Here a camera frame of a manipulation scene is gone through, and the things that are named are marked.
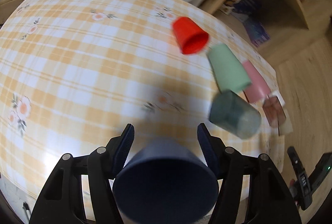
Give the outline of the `dark green plastic cup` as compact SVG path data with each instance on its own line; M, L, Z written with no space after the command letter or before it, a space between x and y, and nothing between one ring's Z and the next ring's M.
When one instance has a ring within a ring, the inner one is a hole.
M261 114L231 90L217 93L212 101L209 121L245 140L254 136L261 126Z

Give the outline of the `purple box on lower shelf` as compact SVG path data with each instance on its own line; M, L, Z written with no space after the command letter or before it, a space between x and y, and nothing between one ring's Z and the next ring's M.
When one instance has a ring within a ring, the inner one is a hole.
M260 45L270 40L269 34L259 21L249 17L243 22L243 26L245 27L251 43L255 47L258 48Z

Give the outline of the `light green plastic cup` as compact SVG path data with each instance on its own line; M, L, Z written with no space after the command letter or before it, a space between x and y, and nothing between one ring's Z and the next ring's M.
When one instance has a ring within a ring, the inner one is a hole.
M246 70L226 44L212 47L206 55L220 92L239 93L251 85Z

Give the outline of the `rose gold and white cup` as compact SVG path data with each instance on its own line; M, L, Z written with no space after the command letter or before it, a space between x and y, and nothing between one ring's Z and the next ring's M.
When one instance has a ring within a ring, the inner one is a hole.
M263 111L272 128L278 128L286 121L286 114L278 97L270 93L263 102Z

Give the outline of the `beige plastic cup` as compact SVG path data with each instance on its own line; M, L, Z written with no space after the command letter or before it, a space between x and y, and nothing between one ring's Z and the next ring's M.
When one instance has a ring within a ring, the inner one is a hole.
M293 132L293 124L289 117L286 118L285 122L278 127L278 134L285 136Z

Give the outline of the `illustrated box on lower shelf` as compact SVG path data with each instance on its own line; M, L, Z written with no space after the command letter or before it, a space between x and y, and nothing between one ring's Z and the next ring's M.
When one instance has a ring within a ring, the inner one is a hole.
M220 7L221 12L232 15L241 23L252 17L258 9L259 6L255 0L226 0Z

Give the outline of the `yellow plaid floral tablecloth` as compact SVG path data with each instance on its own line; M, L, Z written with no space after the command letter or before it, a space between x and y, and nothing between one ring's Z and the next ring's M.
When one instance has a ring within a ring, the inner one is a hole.
M182 54L172 24L188 17L209 34ZM262 118L250 139L209 121L219 89L208 51L226 44L249 60L272 90L275 70L214 16L181 0L24 0L1 27L1 175L26 223L60 158L88 155L135 129L133 157L155 139L172 139L202 158L196 129L241 154L268 154L284 166L285 142Z

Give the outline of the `pink plastic cup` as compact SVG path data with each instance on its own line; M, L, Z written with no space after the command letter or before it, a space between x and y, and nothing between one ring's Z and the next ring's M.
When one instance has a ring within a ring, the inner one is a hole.
M263 76L249 60L244 61L242 65L251 79L251 85L244 89L249 103L256 103L265 99L271 93L271 90Z

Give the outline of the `blue plastic cup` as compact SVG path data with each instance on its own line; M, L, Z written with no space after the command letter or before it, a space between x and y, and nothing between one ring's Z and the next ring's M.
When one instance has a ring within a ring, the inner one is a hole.
M219 186L190 150L158 139L124 166L112 191L119 210L135 223L194 223L213 208Z

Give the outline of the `red plastic cup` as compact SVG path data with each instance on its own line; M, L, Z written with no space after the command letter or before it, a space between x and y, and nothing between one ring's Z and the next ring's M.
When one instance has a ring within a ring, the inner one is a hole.
M198 53L209 41L209 34L188 17L176 19L172 30L182 54Z

